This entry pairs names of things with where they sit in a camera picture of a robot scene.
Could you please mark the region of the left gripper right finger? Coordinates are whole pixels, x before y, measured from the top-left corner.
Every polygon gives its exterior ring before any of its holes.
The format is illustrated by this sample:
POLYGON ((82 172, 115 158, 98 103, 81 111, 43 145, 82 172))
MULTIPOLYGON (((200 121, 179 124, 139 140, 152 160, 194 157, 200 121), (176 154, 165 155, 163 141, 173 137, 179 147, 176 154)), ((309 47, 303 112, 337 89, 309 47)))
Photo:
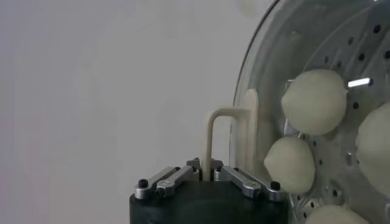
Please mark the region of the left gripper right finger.
POLYGON ((252 199, 261 195, 270 201, 283 201, 286 198, 286 192, 279 182, 254 177, 237 167, 225 166, 220 160, 211 159, 211 179, 231 182, 244 196, 252 199))

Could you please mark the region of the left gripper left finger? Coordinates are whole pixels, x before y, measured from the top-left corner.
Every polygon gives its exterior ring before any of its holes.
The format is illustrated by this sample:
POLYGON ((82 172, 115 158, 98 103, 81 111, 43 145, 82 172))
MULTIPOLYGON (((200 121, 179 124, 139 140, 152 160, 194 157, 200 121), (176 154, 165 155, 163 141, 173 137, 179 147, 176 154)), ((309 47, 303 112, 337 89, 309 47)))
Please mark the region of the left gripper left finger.
POLYGON ((147 200, 153 195, 170 197, 176 189, 186 181, 200 181, 200 159, 194 158, 183 167, 165 167, 148 179, 140 179, 134 189, 134 197, 147 200))

